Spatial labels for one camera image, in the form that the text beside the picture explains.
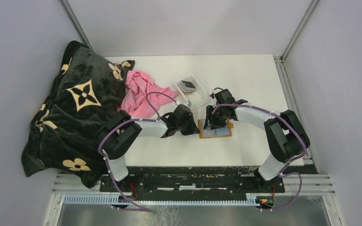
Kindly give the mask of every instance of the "pink cloth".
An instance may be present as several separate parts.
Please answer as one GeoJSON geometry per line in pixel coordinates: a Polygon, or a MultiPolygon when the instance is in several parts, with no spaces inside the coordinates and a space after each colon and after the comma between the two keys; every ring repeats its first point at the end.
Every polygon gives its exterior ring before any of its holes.
{"type": "MultiPolygon", "coordinates": [[[[147,93],[156,91],[165,93],[173,98],[177,96],[176,92],[170,88],[157,86],[150,75],[138,70],[128,71],[125,86],[130,90],[125,95],[120,110],[125,110],[128,114],[140,118],[150,118],[155,114],[155,111],[146,101],[147,93]]],[[[157,110],[160,109],[159,106],[172,102],[170,98],[157,93],[150,94],[149,101],[157,110]]]]}

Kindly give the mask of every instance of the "white tabletop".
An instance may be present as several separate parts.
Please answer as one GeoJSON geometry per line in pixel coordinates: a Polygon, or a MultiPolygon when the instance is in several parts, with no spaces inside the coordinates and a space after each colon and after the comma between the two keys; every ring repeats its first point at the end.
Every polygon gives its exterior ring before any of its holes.
{"type": "MultiPolygon", "coordinates": [[[[135,60],[134,69],[150,74],[157,85],[171,87],[189,74],[195,75],[210,94],[215,87],[228,89],[236,100],[245,99],[270,111],[287,110],[287,102],[272,55],[127,56],[107,57],[113,63],[135,60]]],[[[171,103],[160,114],[172,112],[171,103]]],[[[206,106],[193,111],[205,119],[206,106]]],[[[199,139],[199,135],[168,138],[139,137],[125,154],[128,166],[257,166],[270,154],[263,130],[233,121],[231,137],[199,139]]],[[[297,160],[292,165],[303,165],[297,160]]]]}

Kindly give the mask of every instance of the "gray wall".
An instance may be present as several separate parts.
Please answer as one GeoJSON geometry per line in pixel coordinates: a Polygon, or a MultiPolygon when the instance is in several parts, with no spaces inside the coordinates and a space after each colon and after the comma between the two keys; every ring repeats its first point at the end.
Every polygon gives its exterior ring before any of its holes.
{"type": "Polygon", "coordinates": [[[78,36],[57,0],[0,1],[0,226],[38,226],[55,180],[24,176],[29,123],[78,36]]]}
{"type": "Polygon", "coordinates": [[[320,169],[362,225],[362,1],[321,1],[286,67],[320,169]]]}
{"type": "Polygon", "coordinates": [[[275,54],[310,0],[69,0],[108,57],[275,54]]]}

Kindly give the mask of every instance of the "tan flower print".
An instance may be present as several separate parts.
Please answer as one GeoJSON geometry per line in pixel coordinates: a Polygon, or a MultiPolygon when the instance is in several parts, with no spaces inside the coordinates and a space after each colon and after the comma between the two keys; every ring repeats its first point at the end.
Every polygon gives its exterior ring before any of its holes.
{"type": "Polygon", "coordinates": [[[91,171],[91,169],[87,166],[87,163],[79,158],[74,159],[74,161],[64,160],[63,165],[72,171],[91,171]]]}

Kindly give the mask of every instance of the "clear plastic box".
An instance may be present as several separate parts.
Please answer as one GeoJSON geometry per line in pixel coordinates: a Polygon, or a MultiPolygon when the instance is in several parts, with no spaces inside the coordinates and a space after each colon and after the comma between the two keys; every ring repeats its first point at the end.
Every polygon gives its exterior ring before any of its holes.
{"type": "Polygon", "coordinates": [[[208,103],[210,103],[209,94],[193,74],[190,74],[187,77],[175,81],[174,85],[177,93],[185,100],[185,102],[187,102],[187,105],[191,110],[197,109],[203,105],[207,105],[208,103]],[[192,82],[192,84],[196,87],[196,91],[193,93],[182,92],[180,87],[178,87],[178,84],[180,84],[181,81],[192,82]]]}

